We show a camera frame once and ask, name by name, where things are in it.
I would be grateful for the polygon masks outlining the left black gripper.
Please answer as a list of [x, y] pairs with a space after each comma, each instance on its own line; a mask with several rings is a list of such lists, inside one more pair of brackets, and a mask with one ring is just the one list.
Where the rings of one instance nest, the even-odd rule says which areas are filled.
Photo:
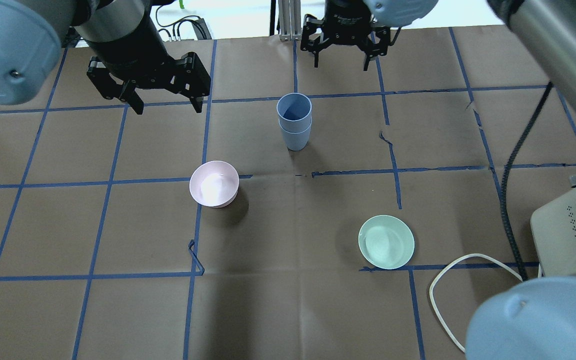
[[164, 89], [185, 96], [201, 114], [211, 77], [196, 52], [175, 59], [147, 14], [103, 14], [77, 27], [93, 50], [87, 78], [106, 100], [117, 99], [141, 116], [137, 90]]

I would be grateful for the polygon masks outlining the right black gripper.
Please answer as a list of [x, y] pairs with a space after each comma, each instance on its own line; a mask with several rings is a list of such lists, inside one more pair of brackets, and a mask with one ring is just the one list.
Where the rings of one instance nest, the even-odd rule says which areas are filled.
[[386, 55], [393, 45], [391, 28], [377, 25], [362, 0], [325, 0], [322, 19], [313, 14], [304, 16], [300, 50], [313, 55], [313, 66], [317, 69], [320, 53], [332, 45], [359, 48], [365, 54], [366, 72], [374, 58]]

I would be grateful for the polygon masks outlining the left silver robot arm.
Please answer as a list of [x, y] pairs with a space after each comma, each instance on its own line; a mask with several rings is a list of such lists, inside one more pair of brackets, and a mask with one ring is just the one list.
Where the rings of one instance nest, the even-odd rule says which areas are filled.
[[138, 89], [188, 98], [195, 112], [210, 95], [211, 77], [199, 55], [174, 59], [151, 9], [166, 0], [0, 0], [0, 105], [27, 103], [57, 66], [68, 31], [93, 50], [86, 75], [106, 100], [144, 111]]

